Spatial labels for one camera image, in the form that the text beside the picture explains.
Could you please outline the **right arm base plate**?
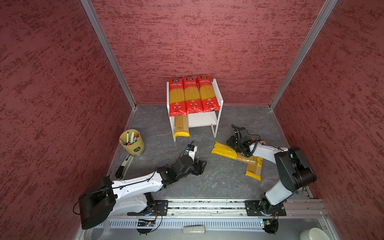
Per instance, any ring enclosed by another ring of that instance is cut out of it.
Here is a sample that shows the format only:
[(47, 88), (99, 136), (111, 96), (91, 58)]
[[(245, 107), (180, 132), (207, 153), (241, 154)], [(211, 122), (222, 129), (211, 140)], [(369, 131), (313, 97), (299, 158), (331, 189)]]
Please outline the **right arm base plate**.
[(248, 217), (285, 217), (287, 215), (283, 203), (271, 205), (267, 200), (245, 201)]

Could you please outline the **yellow pasta bag underneath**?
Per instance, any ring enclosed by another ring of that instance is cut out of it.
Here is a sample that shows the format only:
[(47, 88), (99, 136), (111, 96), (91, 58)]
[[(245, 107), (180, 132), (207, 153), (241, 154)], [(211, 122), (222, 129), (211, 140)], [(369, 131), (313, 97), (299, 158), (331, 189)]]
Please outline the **yellow pasta bag underneath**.
[(256, 157), (256, 165), (247, 164), (245, 176), (261, 181), (263, 161), (263, 158)]

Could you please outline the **red spaghetti bag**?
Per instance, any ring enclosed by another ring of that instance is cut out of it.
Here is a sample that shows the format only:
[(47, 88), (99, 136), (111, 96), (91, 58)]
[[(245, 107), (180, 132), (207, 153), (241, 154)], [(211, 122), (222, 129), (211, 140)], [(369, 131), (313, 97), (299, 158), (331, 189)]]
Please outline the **red spaghetti bag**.
[(187, 115), (183, 79), (169, 80), (170, 117)]
[(219, 111), (220, 105), (213, 88), (211, 77), (209, 75), (201, 75), (197, 77), (197, 80), (203, 105), (203, 111)]
[(187, 114), (202, 113), (203, 106), (196, 77), (183, 78)]

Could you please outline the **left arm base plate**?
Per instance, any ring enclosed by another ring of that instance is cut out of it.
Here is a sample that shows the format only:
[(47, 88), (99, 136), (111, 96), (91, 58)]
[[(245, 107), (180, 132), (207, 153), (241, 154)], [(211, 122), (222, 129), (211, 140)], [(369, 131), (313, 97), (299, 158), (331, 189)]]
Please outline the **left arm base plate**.
[(166, 216), (168, 212), (168, 200), (155, 200), (155, 203), (145, 208), (140, 213), (127, 213), (127, 216)]

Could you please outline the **yellow pasta bag front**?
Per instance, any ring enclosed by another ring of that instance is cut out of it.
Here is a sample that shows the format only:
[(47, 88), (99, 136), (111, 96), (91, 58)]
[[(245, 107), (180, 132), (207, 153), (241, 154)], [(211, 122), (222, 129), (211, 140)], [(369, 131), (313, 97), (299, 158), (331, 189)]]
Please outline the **yellow pasta bag front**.
[(175, 116), (175, 134), (174, 137), (190, 137), (189, 118), (187, 115)]

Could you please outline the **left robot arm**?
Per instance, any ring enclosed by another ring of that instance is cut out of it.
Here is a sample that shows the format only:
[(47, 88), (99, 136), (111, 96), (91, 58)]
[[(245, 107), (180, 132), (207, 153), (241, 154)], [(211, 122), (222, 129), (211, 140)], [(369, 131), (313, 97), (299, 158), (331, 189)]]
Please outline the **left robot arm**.
[(103, 177), (79, 196), (81, 226), (91, 229), (109, 216), (150, 212), (155, 207), (152, 193), (170, 187), (189, 176), (204, 173), (207, 161), (189, 155), (179, 157), (171, 166), (156, 168), (148, 175), (123, 181)]

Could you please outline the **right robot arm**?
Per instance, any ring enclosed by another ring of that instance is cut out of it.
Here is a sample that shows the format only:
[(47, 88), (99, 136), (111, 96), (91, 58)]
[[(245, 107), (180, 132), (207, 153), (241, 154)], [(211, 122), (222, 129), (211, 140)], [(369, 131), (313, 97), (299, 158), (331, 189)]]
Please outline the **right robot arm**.
[(246, 160), (252, 157), (262, 158), (277, 166), (280, 180), (266, 191), (257, 206), (257, 210), (270, 216), (283, 206), (283, 201), (296, 191), (304, 189), (317, 180), (311, 164), (299, 148), (281, 148), (265, 144), (261, 139), (254, 140), (244, 127), (231, 125), (234, 135), (227, 140), (227, 145)]

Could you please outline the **yellow pasta bag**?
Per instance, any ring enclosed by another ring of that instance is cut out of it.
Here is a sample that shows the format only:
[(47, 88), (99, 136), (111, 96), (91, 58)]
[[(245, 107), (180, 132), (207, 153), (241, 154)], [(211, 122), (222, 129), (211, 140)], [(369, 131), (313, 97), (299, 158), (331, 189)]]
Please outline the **yellow pasta bag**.
[(174, 137), (190, 137), (189, 118), (187, 115), (175, 116), (175, 134)]
[(264, 161), (264, 159), (260, 157), (255, 157), (255, 156), (246, 158), (245, 156), (238, 154), (231, 147), (221, 144), (219, 142), (215, 143), (214, 148), (212, 150), (212, 154), (216, 154), (222, 157), (226, 157), (232, 160), (236, 160), (236, 161), (247, 163), (254, 166), (262, 165)]

